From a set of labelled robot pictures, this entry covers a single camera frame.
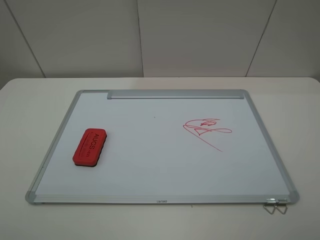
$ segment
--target red eraser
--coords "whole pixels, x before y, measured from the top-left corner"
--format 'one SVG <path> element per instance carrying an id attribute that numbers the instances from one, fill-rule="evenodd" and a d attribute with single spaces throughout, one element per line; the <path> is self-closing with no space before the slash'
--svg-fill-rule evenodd
<path id="1" fill-rule="evenodd" d="M 88 128 L 85 130 L 72 158 L 74 164 L 85 167 L 96 166 L 106 138 L 107 133 L 104 129 Z"/>

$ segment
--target red marker drawing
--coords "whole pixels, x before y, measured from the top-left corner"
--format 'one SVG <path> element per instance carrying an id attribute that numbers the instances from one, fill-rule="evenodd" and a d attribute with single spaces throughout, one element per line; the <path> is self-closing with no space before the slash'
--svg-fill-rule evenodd
<path id="1" fill-rule="evenodd" d="M 213 146 L 212 144 L 210 144 L 209 142 L 201 138 L 202 134 L 211 133 L 211 132 L 220 132 L 225 134 L 232 133 L 232 130 L 228 128 L 213 128 L 212 126 L 216 125 L 217 121 L 219 120 L 220 119 L 217 119 L 217 118 L 190 120 L 183 125 L 183 128 L 187 130 L 189 133 L 195 135 L 198 139 L 202 140 L 206 144 L 222 152 L 220 149 L 216 148 L 215 146 Z"/>

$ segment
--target white table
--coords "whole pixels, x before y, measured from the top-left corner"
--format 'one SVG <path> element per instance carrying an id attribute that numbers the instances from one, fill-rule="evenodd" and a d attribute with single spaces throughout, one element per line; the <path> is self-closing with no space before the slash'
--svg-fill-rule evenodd
<path id="1" fill-rule="evenodd" d="M 300 201 L 286 215 L 270 215 L 261 204 L 28 204 L 26 191 L 81 89 L 248 90 Z M 0 90 L 0 163 L 4 240 L 319 239 L 320 83 L 307 77 L 15 79 Z"/>

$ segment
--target whiteboard frame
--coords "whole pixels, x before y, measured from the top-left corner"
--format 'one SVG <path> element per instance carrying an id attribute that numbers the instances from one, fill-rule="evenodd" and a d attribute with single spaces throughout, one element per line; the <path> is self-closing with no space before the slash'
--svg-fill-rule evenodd
<path id="1" fill-rule="evenodd" d="M 273 159 L 287 186 L 289 195 L 192 195 L 192 196 L 100 196 L 100 195 L 52 195 L 40 197 L 36 190 L 46 171 L 50 159 L 62 136 L 72 112 L 83 93 L 107 93 L 107 99 L 239 99 L 246 100 L 258 123 Z M 221 203 L 296 203 L 300 199 L 284 163 L 249 95 L 242 89 L 212 89 L 212 90 L 80 90 L 67 110 L 62 123 L 25 195 L 30 204 L 221 204 Z"/>

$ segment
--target white wall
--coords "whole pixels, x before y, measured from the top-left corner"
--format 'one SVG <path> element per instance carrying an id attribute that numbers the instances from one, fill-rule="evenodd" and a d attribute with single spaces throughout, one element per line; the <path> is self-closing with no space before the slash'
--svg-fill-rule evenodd
<path id="1" fill-rule="evenodd" d="M 46 77 L 142 77 L 136 0 L 7 0 Z"/>
<path id="2" fill-rule="evenodd" d="M 145 77 L 247 74 L 275 0 L 138 0 Z"/>
<path id="3" fill-rule="evenodd" d="M 319 0 L 277 0 L 273 12 L 275 0 L 7 2 L 30 49 L 0 0 L 0 88 L 41 69 L 52 78 L 320 79 Z"/>
<path id="4" fill-rule="evenodd" d="M 320 77 L 320 1 L 278 0 L 249 77 Z"/>
<path id="5" fill-rule="evenodd" d="M 15 78 L 43 78 L 3 0 L 0 0 L 0 33 L 0 89 Z"/>

